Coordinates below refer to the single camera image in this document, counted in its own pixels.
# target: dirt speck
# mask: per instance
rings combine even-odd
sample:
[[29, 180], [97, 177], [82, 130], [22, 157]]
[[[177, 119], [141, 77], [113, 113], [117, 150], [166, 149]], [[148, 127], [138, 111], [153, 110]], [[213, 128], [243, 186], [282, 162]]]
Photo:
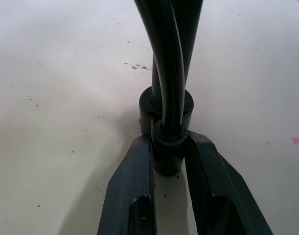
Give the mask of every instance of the dirt speck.
[[37, 60], [35, 60], [35, 62], [36, 62], [36, 63], [39, 63], [39, 64], [42, 65], [42, 66], [45, 66], [44, 64], [42, 64], [41, 62], [39, 62], [39, 61], [37, 61]]

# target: black hose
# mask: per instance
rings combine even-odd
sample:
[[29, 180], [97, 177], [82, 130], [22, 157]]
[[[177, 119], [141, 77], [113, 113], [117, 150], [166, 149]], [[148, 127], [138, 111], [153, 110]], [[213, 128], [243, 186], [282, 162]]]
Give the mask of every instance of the black hose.
[[[179, 36], [181, 40], [183, 65], [184, 65], [184, 80], [186, 84], [203, 0], [171, 0], [171, 1], [172, 1], [172, 6], [174, 8], [174, 14], [175, 14]], [[159, 84], [159, 75], [158, 75], [155, 59], [153, 59], [153, 74], [152, 74], [151, 87], [152, 87], [152, 96], [151, 96], [152, 106], [157, 111], [161, 112], [162, 111], [161, 88]]]
[[181, 42], [169, 0], [135, 0], [151, 42], [162, 96], [165, 135], [181, 130], [184, 109], [184, 66]]

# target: black cable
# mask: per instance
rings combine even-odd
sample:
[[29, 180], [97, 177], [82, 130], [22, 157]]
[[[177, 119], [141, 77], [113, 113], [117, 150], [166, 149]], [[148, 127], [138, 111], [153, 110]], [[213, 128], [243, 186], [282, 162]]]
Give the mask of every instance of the black cable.
[[[178, 26], [179, 36], [182, 46], [184, 80], [187, 81], [187, 75], [190, 60], [193, 53], [195, 37], [198, 27], [200, 12], [203, 0], [171, 0], [174, 8], [174, 14]], [[157, 111], [162, 111], [161, 88], [155, 59], [153, 59], [152, 75], [152, 96], [151, 104]]]
[[181, 130], [184, 109], [184, 66], [181, 42], [169, 0], [136, 0], [151, 42], [162, 96], [162, 131]]

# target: white surface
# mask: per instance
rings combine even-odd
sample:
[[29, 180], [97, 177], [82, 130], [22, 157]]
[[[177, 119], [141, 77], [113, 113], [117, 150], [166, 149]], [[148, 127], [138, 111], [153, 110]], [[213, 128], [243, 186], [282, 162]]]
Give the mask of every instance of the white surface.
[[[96, 234], [151, 62], [132, 0], [0, 0], [0, 235]], [[190, 130], [299, 235], [298, 1], [205, 0], [187, 89]], [[196, 234], [184, 179], [157, 178], [158, 233]]]

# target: black tube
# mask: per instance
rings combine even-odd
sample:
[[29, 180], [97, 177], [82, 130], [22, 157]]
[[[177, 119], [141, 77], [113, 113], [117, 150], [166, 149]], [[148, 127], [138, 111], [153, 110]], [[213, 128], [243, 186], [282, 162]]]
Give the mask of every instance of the black tube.
[[150, 103], [158, 112], [162, 113], [162, 96], [161, 87], [157, 71], [157, 66], [155, 62], [155, 57], [153, 56], [153, 75], [151, 82], [151, 97]]
[[184, 67], [177, 23], [169, 0], [136, 0], [151, 42], [162, 96], [162, 131], [181, 130], [184, 109]]
[[[182, 46], [185, 84], [193, 53], [202, 3], [203, 0], [172, 0]], [[162, 111], [161, 90], [155, 60], [153, 60], [152, 91], [152, 105], [158, 111]]]

